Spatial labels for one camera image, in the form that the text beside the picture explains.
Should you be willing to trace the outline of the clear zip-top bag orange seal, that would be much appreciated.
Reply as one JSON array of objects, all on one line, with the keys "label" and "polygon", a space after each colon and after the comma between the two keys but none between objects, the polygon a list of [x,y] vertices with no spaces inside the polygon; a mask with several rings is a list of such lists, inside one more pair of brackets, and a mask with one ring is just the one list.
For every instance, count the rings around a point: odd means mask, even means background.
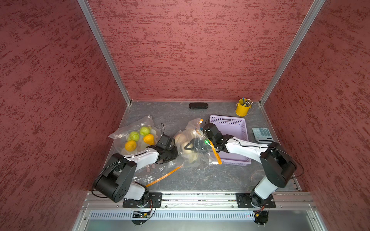
[{"label": "clear zip-top bag orange seal", "polygon": [[200,165],[222,164],[213,143],[203,134],[203,119],[189,121],[185,130],[175,135],[178,157],[175,160],[180,167],[198,167]]}]

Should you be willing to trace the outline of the beige pear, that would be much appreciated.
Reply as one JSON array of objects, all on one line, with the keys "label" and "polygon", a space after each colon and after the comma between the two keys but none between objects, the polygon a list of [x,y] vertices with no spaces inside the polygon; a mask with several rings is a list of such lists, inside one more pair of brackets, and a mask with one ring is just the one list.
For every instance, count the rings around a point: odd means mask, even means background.
[{"label": "beige pear", "polygon": [[198,153],[188,152],[185,153],[185,158],[188,160],[189,163],[193,163],[198,161]]}]

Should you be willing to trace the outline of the clear bag with green fruit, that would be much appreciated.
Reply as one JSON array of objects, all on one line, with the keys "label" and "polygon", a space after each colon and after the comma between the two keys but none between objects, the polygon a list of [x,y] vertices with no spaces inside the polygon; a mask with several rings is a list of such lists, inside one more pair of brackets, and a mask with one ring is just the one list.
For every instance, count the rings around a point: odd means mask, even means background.
[{"label": "clear bag with green fruit", "polygon": [[[165,126],[155,127],[151,116],[146,116],[128,126],[117,129],[109,135],[113,139],[114,151],[125,156],[146,150],[151,144],[157,143],[165,132]],[[167,163],[148,164],[138,170],[133,178],[134,182],[145,186],[154,185],[180,170],[174,160]]]}]

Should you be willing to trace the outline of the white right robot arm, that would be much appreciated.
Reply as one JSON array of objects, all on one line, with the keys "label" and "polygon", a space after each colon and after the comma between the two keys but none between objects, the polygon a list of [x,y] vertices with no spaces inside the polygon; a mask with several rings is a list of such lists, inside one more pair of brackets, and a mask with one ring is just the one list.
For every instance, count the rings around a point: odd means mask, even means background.
[{"label": "white right robot arm", "polygon": [[286,187],[297,170],[296,162],[279,143],[257,144],[229,134],[223,135],[213,123],[206,124],[201,130],[191,130],[186,139],[184,142],[180,138],[177,140],[185,155],[195,154],[200,157],[205,154],[207,157],[215,157],[217,163],[221,164],[219,152],[225,152],[252,159],[262,165],[265,172],[263,179],[250,193],[239,196],[250,208],[262,208],[269,203],[272,193]]}]

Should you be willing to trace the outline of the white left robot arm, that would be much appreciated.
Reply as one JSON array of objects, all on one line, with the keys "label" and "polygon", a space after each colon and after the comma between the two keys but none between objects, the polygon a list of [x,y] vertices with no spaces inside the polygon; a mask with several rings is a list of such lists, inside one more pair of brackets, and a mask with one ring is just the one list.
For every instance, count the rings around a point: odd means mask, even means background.
[{"label": "white left robot arm", "polygon": [[133,181],[134,174],[145,166],[167,163],[177,157],[178,150],[175,145],[165,148],[151,145],[134,155],[114,154],[95,179],[92,189],[115,203],[131,199],[145,205],[149,200],[149,190]]}]

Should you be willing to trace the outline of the green pear in bag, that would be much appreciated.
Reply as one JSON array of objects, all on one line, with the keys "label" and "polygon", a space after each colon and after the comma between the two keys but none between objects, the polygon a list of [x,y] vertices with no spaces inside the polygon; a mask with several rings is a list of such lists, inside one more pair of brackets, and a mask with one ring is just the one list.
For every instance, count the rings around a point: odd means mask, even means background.
[{"label": "green pear in bag", "polygon": [[143,137],[144,136],[147,136],[147,135],[149,135],[151,133],[151,127],[143,126],[143,127],[140,128],[139,133]]}]

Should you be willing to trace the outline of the lilac perforated plastic basket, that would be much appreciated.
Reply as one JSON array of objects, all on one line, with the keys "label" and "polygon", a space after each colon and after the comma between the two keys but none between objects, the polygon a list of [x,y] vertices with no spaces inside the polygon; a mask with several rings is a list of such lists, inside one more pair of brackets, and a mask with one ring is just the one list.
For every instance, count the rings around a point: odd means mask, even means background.
[{"label": "lilac perforated plastic basket", "polygon": [[[210,115],[210,123],[217,126],[218,130],[223,135],[232,135],[235,138],[249,141],[246,121],[240,117],[231,116],[218,116]],[[235,165],[235,166],[247,166],[251,164],[251,159],[226,152],[219,152],[219,156],[223,164]]]}]

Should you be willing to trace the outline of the black glasses case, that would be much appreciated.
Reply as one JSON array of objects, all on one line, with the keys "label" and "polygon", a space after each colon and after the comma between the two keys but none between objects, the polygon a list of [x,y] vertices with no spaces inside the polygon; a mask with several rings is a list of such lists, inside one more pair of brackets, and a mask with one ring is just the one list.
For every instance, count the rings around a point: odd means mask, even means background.
[{"label": "black glasses case", "polygon": [[209,105],[207,103],[203,103],[203,102],[195,102],[195,103],[190,103],[189,104],[189,108],[191,110],[203,110],[203,109],[207,109],[209,107]]}]

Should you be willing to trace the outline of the yellow pen cup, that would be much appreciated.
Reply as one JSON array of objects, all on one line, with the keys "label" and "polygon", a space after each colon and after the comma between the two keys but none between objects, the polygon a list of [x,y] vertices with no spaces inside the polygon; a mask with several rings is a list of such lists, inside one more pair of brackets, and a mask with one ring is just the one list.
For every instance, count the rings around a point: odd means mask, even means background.
[{"label": "yellow pen cup", "polygon": [[236,104],[236,114],[240,117],[244,117],[248,114],[250,107],[244,107],[241,105],[242,99],[239,100],[239,102]]}]

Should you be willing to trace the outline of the grey desk calculator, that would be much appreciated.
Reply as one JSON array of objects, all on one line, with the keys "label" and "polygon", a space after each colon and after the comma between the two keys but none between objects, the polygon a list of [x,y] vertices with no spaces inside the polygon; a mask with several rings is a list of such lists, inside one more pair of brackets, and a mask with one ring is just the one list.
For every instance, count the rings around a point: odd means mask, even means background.
[{"label": "grey desk calculator", "polygon": [[274,139],[267,128],[252,128],[252,132],[254,135],[255,140],[258,143],[266,143],[270,144],[274,142]]}]

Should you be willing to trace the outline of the pens in cup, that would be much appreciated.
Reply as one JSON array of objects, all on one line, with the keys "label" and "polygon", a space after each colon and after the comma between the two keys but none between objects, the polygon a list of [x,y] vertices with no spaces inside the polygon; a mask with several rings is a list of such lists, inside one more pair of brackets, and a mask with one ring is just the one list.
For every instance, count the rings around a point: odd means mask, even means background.
[{"label": "pens in cup", "polygon": [[246,98],[242,99],[242,103],[241,103],[242,106],[250,107],[252,104],[253,104],[253,101],[251,99],[246,99]]}]

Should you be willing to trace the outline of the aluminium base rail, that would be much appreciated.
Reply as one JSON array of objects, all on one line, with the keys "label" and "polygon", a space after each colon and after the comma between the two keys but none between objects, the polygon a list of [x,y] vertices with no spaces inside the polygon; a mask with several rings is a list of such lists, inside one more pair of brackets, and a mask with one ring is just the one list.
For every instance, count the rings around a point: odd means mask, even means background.
[{"label": "aluminium base rail", "polygon": [[73,230],[85,231],[93,219],[254,221],[261,220],[258,215],[262,213],[272,222],[274,212],[286,218],[288,224],[302,219],[314,231],[327,229],[310,192],[276,192],[261,208],[253,207],[247,194],[238,192],[154,191],[149,198],[140,206],[134,200],[114,203],[89,193]]}]

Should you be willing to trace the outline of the aluminium corner post left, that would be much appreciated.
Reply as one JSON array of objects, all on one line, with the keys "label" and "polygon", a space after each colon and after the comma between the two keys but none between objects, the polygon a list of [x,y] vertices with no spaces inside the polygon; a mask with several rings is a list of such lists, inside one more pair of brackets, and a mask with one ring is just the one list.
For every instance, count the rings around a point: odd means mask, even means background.
[{"label": "aluminium corner post left", "polygon": [[123,83],[123,80],[121,78],[121,75],[118,71],[118,68],[113,60],[113,57],[109,51],[109,48],[104,40],[104,37],[103,37],[103,34],[98,26],[98,23],[93,15],[93,12],[91,10],[91,7],[88,3],[87,0],[78,0],[78,3],[79,3],[79,6],[85,16],[85,19],[87,20],[88,24],[89,24],[89,27],[95,37],[95,40],[97,41],[98,43],[98,46],[108,64],[108,67],[118,85],[118,88],[120,89],[122,95],[123,95],[123,98],[125,99],[125,102],[128,106],[131,106],[132,104],[132,99],[131,97],[129,96],[129,93]]}]

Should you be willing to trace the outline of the aluminium corner post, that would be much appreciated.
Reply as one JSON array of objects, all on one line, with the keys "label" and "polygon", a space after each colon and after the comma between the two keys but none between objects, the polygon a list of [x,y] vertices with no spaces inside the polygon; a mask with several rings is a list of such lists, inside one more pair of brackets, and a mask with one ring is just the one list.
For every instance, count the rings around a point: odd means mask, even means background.
[{"label": "aluminium corner post", "polygon": [[319,14],[325,2],[326,2],[325,0],[314,0],[313,1],[295,37],[293,38],[286,54],[284,55],[280,65],[278,66],[271,82],[269,83],[268,87],[266,88],[263,96],[261,97],[259,101],[259,104],[261,107],[264,107],[274,87],[278,83],[279,79],[281,78],[286,67],[288,66],[291,59],[293,58],[295,52],[299,48],[301,42],[303,41],[304,37],[306,36],[307,32],[309,31],[310,27],[312,26],[314,20],[316,19],[317,15]]},{"label": "aluminium corner post", "polygon": [[91,10],[91,7],[88,3],[87,0],[78,0],[78,3],[79,3],[79,6],[85,16],[85,19],[87,20],[88,24],[89,24],[89,27],[95,37],[95,40],[97,41],[98,43],[98,46],[108,64],[108,67],[118,85],[118,88],[120,89],[122,95],[123,95],[123,98],[125,99],[125,102],[128,106],[131,106],[132,104],[132,99],[131,97],[129,96],[129,93],[123,83],[123,80],[121,78],[121,75],[118,71],[118,68],[113,60],[113,57],[109,51],[109,48],[104,40],[104,37],[103,37],[103,34],[98,26],[98,23],[93,15],[93,12]]}]

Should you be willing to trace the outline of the aluminium corner post right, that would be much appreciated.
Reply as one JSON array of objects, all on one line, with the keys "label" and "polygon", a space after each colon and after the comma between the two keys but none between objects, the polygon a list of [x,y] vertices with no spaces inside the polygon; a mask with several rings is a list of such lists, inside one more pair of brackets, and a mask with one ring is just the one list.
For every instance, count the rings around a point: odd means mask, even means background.
[{"label": "aluminium corner post right", "polygon": [[268,87],[266,88],[263,96],[261,97],[259,101],[259,104],[261,107],[264,107],[274,87],[278,83],[279,79],[281,78],[286,67],[288,66],[291,59],[293,58],[295,52],[299,48],[301,42],[303,41],[304,37],[306,36],[307,32],[309,31],[310,27],[312,26],[314,20],[316,19],[317,15],[319,14],[325,2],[326,2],[325,0],[314,0],[313,1],[295,37],[293,38],[286,54],[284,55],[280,65],[278,66],[271,82],[269,83]]}]

